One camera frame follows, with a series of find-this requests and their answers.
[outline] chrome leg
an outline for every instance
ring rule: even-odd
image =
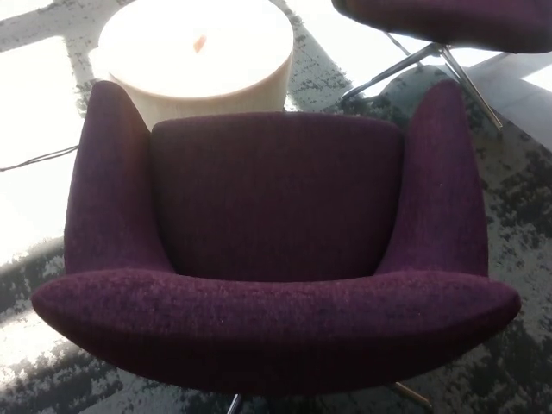
[[[397,393],[399,396],[409,399],[413,403],[419,405],[426,412],[433,412],[433,405],[431,405],[431,402],[428,399],[422,397],[417,392],[412,391],[408,386],[405,386],[400,382],[396,382],[393,385],[389,386],[389,389]]]
[[[234,399],[232,400],[232,404],[230,405],[230,408],[228,408],[227,414],[237,414],[240,412],[240,409],[242,408],[242,402],[243,398],[240,394],[236,394],[234,396]]]
[[[377,83],[381,82],[384,79],[389,78],[395,73],[400,72],[403,69],[406,69],[407,67],[418,63],[420,60],[425,59],[431,55],[435,55],[435,54],[438,55],[440,53],[439,47],[440,45],[437,45],[436,43],[431,43],[428,46],[424,47],[423,49],[411,54],[410,56],[407,56],[405,59],[401,60],[396,65],[391,66],[389,69],[383,71],[378,76],[372,78],[372,80],[366,82],[365,84],[357,86],[356,88],[353,88],[350,91],[345,92],[345,94],[342,96],[342,104],[344,104],[351,97],[354,97],[355,95],[358,95],[365,89],[369,88],[370,86],[376,85]]]
[[[448,46],[442,46],[441,56],[447,62],[447,66],[456,74],[456,76],[458,76],[458,78],[461,79],[462,84],[466,86],[470,96],[480,105],[481,109],[485,112],[485,115],[487,115],[492,124],[498,131],[500,131],[502,129],[502,122],[494,113],[494,110],[492,110],[489,104],[481,96],[480,92],[475,87],[474,82],[472,82],[472,79],[469,78],[462,66],[460,66],[460,64],[456,61]]]

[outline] floor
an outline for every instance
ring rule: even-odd
[[[288,3],[299,10],[305,26],[328,55],[346,62],[345,72],[355,86],[404,58],[384,34],[337,15],[330,2]],[[328,30],[329,25],[336,29]],[[411,53],[428,44],[406,36],[394,37]],[[552,150],[552,53],[510,55],[464,48],[454,50],[454,55],[496,111]],[[423,63],[444,65],[439,58]],[[374,86],[367,95],[378,94],[389,81]]]

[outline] cylindrical side table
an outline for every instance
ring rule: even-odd
[[[293,29],[269,0],[136,0],[105,25],[98,51],[152,128],[283,110]]]

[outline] armchair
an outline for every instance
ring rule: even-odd
[[[257,113],[157,124],[94,86],[52,328],[176,386],[312,395],[389,385],[501,331],[520,298],[487,277],[486,217],[453,81],[408,131]]]
[[[444,58],[498,129],[502,123],[457,62],[453,47],[477,47],[507,53],[552,51],[552,3],[549,0],[332,0],[337,11],[359,23],[431,43],[363,85],[346,92],[342,103],[372,85],[429,56]]]

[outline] carpet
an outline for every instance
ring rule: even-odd
[[[97,42],[107,17],[123,3],[128,2],[55,0],[33,17],[36,22],[46,19],[49,24],[66,25],[81,114],[95,81],[85,56]],[[290,17],[296,33],[286,108],[342,112],[335,104],[349,87],[342,70],[324,55],[301,17],[285,3],[275,3]],[[17,17],[0,22],[4,48],[6,39],[12,41],[9,47],[17,47],[25,36],[30,39],[38,30],[53,30],[44,23],[19,28],[18,35],[11,38],[4,36],[3,30],[18,28],[20,23]],[[446,74],[439,68],[417,67],[347,113],[405,126],[424,92],[443,78]],[[552,155],[505,119],[504,133],[497,136],[469,98],[467,111],[485,192],[491,277],[518,289],[523,310],[504,333],[458,361],[405,383],[431,398],[436,412],[441,413],[552,412]],[[1,413],[226,412],[231,396],[183,390],[136,377],[93,358],[48,328],[32,311],[29,297],[39,285],[62,273],[60,238],[0,265]],[[317,398],[252,398],[243,408],[244,413],[313,414],[417,410],[383,388]]]

